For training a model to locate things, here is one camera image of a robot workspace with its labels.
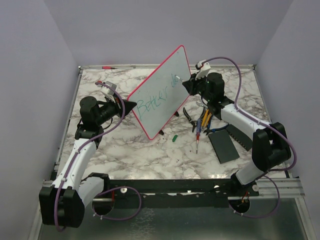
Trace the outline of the pink framed whiteboard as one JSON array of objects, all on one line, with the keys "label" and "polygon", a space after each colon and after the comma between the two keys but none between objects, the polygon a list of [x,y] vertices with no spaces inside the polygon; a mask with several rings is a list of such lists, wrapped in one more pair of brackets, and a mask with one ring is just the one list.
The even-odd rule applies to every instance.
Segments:
[{"label": "pink framed whiteboard", "polygon": [[137,103],[132,112],[149,140],[158,135],[189,97],[175,75],[183,81],[191,77],[183,45],[176,48],[127,97],[128,101]]}]

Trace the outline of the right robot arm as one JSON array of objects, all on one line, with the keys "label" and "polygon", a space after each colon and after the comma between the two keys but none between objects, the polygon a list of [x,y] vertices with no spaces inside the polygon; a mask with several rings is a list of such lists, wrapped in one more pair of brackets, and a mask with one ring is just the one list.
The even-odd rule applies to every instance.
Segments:
[{"label": "right robot arm", "polygon": [[279,122],[260,120],[237,107],[225,96],[225,82],[220,73],[209,73],[200,79],[192,74],[182,85],[189,95],[200,95],[212,115],[236,127],[252,141],[251,161],[235,172],[228,183],[234,195],[242,195],[248,185],[291,158],[285,127]]}]

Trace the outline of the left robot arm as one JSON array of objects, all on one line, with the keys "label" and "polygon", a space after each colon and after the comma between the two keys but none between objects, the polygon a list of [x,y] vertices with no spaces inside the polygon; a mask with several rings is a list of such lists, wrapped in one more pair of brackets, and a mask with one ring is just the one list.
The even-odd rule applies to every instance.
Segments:
[{"label": "left robot arm", "polygon": [[51,186],[44,186],[39,192],[43,224],[55,226],[59,232],[78,228],[86,206],[95,197],[103,198],[111,192],[107,174],[91,173],[86,179],[82,177],[106,133],[102,125],[114,116],[123,120],[136,105],[120,97],[100,101],[86,96],[80,100],[81,121],[77,125],[72,152]]}]

